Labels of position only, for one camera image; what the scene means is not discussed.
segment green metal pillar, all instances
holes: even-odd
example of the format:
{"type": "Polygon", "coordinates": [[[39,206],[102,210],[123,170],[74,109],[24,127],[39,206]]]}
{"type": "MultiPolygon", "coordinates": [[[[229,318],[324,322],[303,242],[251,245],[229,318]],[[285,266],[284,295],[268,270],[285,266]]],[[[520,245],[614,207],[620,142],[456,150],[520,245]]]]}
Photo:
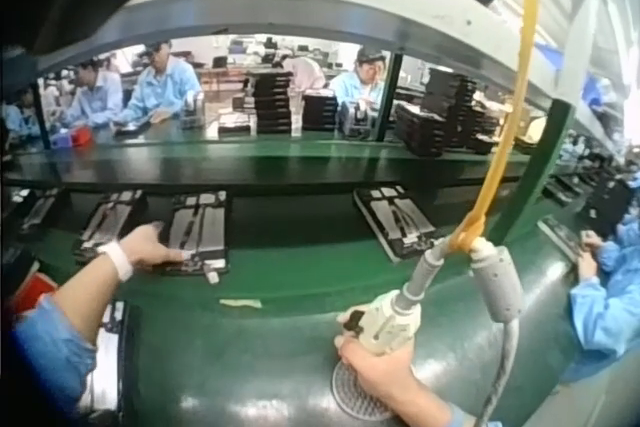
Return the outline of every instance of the green metal pillar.
{"type": "Polygon", "coordinates": [[[387,70],[387,78],[384,83],[384,91],[382,92],[382,103],[378,111],[378,119],[372,132],[372,139],[376,142],[382,142],[387,133],[387,125],[389,125],[389,115],[393,107],[393,95],[396,93],[398,86],[398,78],[400,77],[400,68],[402,67],[402,54],[392,54],[389,61],[389,69],[387,70]]]}
{"type": "Polygon", "coordinates": [[[525,212],[542,192],[542,187],[558,160],[562,141],[571,127],[574,112],[573,105],[563,100],[556,99],[551,104],[538,147],[533,152],[518,187],[489,231],[488,238],[495,245],[504,244],[509,233],[517,227],[525,217],[525,212]]]}

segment white shirt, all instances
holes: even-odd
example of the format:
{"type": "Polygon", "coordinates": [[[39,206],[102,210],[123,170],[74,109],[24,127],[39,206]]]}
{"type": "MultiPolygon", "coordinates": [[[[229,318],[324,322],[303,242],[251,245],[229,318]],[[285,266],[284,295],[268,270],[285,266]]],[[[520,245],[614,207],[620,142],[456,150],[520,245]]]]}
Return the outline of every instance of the white shirt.
{"type": "Polygon", "coordinates": [[[285,59],[282,66],[285,70],[293,72],[291,87],[298,90],[321,89],[326,83],[324,73],[318,63],[307,57],[285,59]]]}

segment cap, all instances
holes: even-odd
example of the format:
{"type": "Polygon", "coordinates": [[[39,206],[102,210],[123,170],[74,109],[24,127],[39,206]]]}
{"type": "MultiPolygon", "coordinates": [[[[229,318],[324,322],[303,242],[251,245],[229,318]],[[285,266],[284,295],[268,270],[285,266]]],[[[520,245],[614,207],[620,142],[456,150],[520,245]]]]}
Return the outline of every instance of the cap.
{"type": "Polygon", "coordinates": [[[358,54],[356,55],[356,62],[359,64],[377,62],[379,60],[386,60],[382,51],[371,49],[369,47],[360,47],[360,50],[358,50],[358,54]]]}
{"type": "Polygon", "coordinates": [[[160,47],[162,47],[162,44],[167,44],[169,47],[171,47],[170,40],[158,40],[156,42],[149,42],[147,44],[144,44],[143,53],[147,55],[151,55],[155,52],[158,52],[160,50],[160,47]]]}

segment round metal pad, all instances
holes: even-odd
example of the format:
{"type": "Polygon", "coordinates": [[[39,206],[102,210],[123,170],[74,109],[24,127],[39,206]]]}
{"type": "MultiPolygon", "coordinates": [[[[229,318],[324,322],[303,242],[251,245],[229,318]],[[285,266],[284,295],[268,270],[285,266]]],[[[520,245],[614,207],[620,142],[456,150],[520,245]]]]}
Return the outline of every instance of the round metal pad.
{"type": "Polygon", "coordinates": [[[380,421],[393,417],[386,405],[360,387],[355,370],[344,362],[333,369],[331,389],[340,408],[356,419],[380,421]]]}

